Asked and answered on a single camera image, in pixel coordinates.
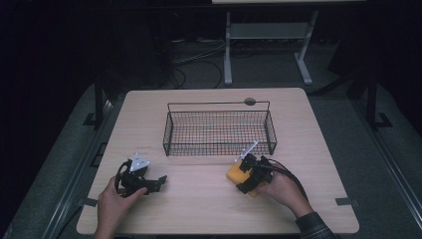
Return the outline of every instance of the gray floor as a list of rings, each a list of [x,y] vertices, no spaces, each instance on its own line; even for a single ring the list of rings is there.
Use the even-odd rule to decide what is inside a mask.
[[[220,44],[179,43],[176,45],[175,56],[184,59],[215,49]],[[307,87],[302,82],[293,56],[300,42],[248,44],[250,47],[239,48],[242,53],[232,59],[233,85],[226,87],[221,83],[217,88],[298,87],[312,92],[337,77],[326,69],[335,51],[333,45],[310,46],[306,62],[315,83]],[[185,83],[179,86],[184,78],[181,72],[176,71],[175,79],[163,89],[170,90],[175,85],[186,90],[214,88],[221,80],[222,64],[223,57],[221,53],[217,53],[199,62],[177,66],[186,77]],[[360,101],[349,100],[345,96],[347,88],[348,84],[344,84],[324,96],[310,97],[344,188],[348,196],[356,202],[353,209],[360,229],[356,234],[341,237],[422,238],[421,228],[397,189],[393,174],[386,166],[385,153],[380,150],[379,142],[376,141],[378,137],[382,139],[415,194],[422,198],[422,139],[382,88],[379,88],[377,109],[387,114],[393,127],[374,132],[367,126],[361,113],[364,98]],[[124,94],[112,105],[107,105],[105,122],[98,130],[94,130],[93,126],[83,125],[87,114],[94,111],[94,88],[87,89],[53,146],[5,238],[57,236],[64,222],[78,209],[77,202],[88,195],[97,172],[90,164],[98,148],[108,141],[123,100]],[[76,177],[79,179],[73,183],[72,178]],[[79,214],[80,212],[66,226],[60,238],[89,238],[76,231]]]

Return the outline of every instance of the white object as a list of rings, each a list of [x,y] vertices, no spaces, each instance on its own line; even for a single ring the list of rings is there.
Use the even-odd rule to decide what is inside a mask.
[[[252,143],[249,147],[243,149],[243,151],[240,153],[240,156],[238,158],[235,159],[235,162],[239,161],[239,160],[243,160],[246,155],[248,155],[248,153],[250,151],[252,151],[252,149],[254,149],[254,147],[258,144],[257,140],[254,140],[254,143]]]
[[[149,166],[149,161],[143,159],[139,153],[135,153],[130,166],[130,171],[137,171],[147,166]]]

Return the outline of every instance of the table leg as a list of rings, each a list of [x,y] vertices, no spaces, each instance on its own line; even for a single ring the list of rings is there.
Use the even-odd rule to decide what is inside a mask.
[[[230,62],[230,12],[227,12],[226,22],[226,55],[224,56],[224,84],[232,85],[232,64]]]
[[[299,70],[301,71],[302,78],[306,85],[312,85],[313,80],[311,79],[310,73],[308,72],[307,65],[305,64],[305,54],[307,53],[308,45],[310,44],[311,36],[313,35],[314,26],[317,20],[318,11],[313,11],[311,19],[308,23],[307,30],[304,35],[304,44],[298,53],[295,53],[295,60],[298,64]]]

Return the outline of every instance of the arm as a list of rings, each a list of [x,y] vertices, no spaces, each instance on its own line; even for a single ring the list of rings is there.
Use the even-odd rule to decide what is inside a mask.
[[[271,183],[257,188],[260,193],[270,195],[280,204],[289,207],[295,214],[301,237],[306,239],[335,238],[310,203],[304,198],[298,186],[287,176],[273,171]]]
[[[145,192],[146,188],[140,188],[127,198],[120,197],[114,188],[115,176],[112,177],[105,190],[99,196],[98,221],[95,238],[113,238],[117,227],[124,219],[130,207]]]

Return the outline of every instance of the wooden table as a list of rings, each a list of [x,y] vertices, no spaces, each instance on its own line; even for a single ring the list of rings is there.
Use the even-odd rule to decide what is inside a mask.
[[[142,91],[127,94],[89,198],[97,199],[118,167],[140,152],[150,161],[145,175],[168,175],[161,191],[143,196],[118,231],[130,234],[292,234],[295,216],[271,198],[240,192],[226,172],[236,155],[166,156],[162,141],[168,103],[270,101],[278,139],[269,158],[283,163],[302,182],[310,202],[334,233],[359,225],[332,162],[316,117],[301,89]],[[93,234],[97,209],[85,206],[77,229]]]

